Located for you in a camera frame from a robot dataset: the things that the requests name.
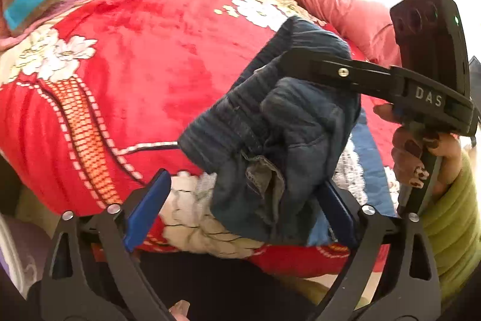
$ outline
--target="dark blue jacket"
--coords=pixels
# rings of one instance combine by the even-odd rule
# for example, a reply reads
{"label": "dark blue jacket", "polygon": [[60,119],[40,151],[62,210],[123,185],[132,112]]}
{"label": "dark blue jacket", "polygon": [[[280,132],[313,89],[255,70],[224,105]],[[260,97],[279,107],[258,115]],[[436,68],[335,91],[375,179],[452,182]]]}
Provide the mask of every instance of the dark blue jacket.
{"label": "dark blue jacket", "polygon": [[291,17],[179,145],[200,168],[217,173],[211,211],[229,231],[306,245],[320,212],[313,190],[333,176],[360,98],[284,77],[280,55],[295,47],[351,58],[338,36]]}

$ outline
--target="screw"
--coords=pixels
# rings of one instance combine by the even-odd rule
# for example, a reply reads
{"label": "screw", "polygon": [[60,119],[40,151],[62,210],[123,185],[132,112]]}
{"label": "screw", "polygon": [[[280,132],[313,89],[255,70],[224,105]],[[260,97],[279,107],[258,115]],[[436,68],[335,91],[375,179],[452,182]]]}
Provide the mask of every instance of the screw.
{"label": "screw", "polygon": [[374,215],[376,213],[376,210],[371,205],[364,205],[362,206],[362,212],[366,215]]}
{"label": "screw", "polygon": [[339,74],[340,77],[345,78],[345,77],[347,77],[347,76],[349,75],[349,70],[346,69],[346,68],[344,68],[344,67],[342,67],[342,68],[340,68],[340,69],[337,70],[337,74]]}
{"label": "screw", "polygon": [[409,220],[410,220],[411,222],[419,222],[419,215],[417,215],[417,214],[415,214],[415,213],[413,213],[413,212],[410,212],[409,215],[408,215],[408,217],[409,217]]}
{"label": "screw", "polygon": [[121,207],[119,205],[110,205],[107,207],[107,212],[109,214],[117,214],[118,212],[120,212],[121,210]]}
{"label": "screw", "polygon": [[74,213],[72,211],[66,211],[62,214],[63,220],[71,220],[74,217]]}

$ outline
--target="hand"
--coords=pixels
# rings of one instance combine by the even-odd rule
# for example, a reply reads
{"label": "hand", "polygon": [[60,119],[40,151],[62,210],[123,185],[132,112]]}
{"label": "hand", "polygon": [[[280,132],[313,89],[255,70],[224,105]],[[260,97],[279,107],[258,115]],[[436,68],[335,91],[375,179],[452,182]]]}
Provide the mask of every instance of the hand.
{"label": "hand", "polygon": [[182,299],[178,301],[174,306],[172,306],[169,311],[172,313],[172,315],[177,321],[188,321],[186,315],[188,313],[190,305],[191,304],[189,302]]}
{"label": "hand", "polygon": [[177,321],[188,321],[188,318],[184,317],[182,314],[173,314]]}
{"label": "hand", "polygon": [[[400,122],[394,115],[391,104],[375,106],[374,113],[388,122]],[[446,193],[461,171],[461,146],[458,140],[450,134],[428,133],[423,136],[422,142],[419,142],[414,139],[410,131],[400,127],[393,135],[393,146],[391,155],[394,159],[394,174],[396,174],[397,180],[415,188],[422,188],[423,183],[420,180],[425,180],[430,175],[420,160],[423,146],[431,154],[443,157],[441,169],[433,188],[434,199],[438,199]]]}

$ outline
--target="bed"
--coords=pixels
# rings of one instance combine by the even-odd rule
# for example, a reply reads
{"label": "bed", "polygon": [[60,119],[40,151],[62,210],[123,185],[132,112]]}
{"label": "bed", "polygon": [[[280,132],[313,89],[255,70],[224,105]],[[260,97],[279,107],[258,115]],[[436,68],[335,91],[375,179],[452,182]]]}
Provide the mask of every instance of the bed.
{"label": "bed", "polygon": [[[171,194],[144,250],[247,258],[298,277],[339,272],[349,254],[342,244],[273,246],[225,232],[209,213],[209,194],[196,192],[202,170],[176,141],[292,15],[345,39],[354,60],[399,64],[389,12],[369,0],[255,1],[52,0],[28,23],[12,29],[5,19],[0,150],[57,214],[98,213],[159,167],[169,170]],[[374,115],[377,103],[362,97],[335,180],[394,214],[395,126]]]}

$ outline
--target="camera lens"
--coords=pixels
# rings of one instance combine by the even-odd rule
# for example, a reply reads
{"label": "camera lens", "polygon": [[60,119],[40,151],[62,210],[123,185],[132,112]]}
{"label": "camera lens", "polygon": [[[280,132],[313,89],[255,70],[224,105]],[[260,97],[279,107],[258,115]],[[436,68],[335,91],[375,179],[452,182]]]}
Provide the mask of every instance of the camera lens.
{"label": "camera lens", "polygon": [[396,18],[394,20],[394,30],[398,31],[399,33],[404,33],[406,26],[404,21],[400,18]]}
{"label": "camera lens", "polygon": [[418,9],[412,9],[409,13],[409,27],[414,33],[420,32],[422,28],[421,15]]}
{"label": "camera lens", "polygon": [[438,20],[438,9],[434,3],[428,4],[424,16],[431,23],[435,23]]}

